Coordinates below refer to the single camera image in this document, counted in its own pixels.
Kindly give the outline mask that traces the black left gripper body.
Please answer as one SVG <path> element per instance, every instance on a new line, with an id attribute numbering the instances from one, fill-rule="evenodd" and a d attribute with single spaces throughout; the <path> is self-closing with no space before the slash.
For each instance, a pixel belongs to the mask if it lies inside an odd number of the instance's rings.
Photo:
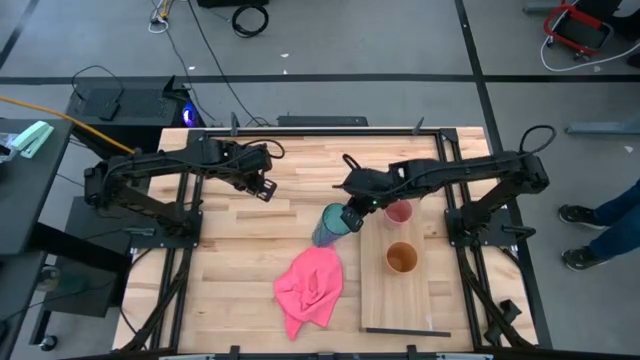
<path id="1" fill-rule="evenodd" d="M 234 188 L 263 202 L 269 202 L 277 189 L 277 184 L 266 177 L 270 170 L 270 167 L 238 170 L 234 173 Z"/>

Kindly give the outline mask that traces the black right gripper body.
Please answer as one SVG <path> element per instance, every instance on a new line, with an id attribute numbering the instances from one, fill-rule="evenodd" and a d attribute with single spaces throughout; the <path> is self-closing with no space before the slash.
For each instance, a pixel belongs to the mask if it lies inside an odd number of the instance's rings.
<path id="1" fill-rule="evenodd" d="M 384 209 L 386 202 L 370 195 L 352 195 L 346 204 L 346 211 L 364 218 L 378 209 Z"/>

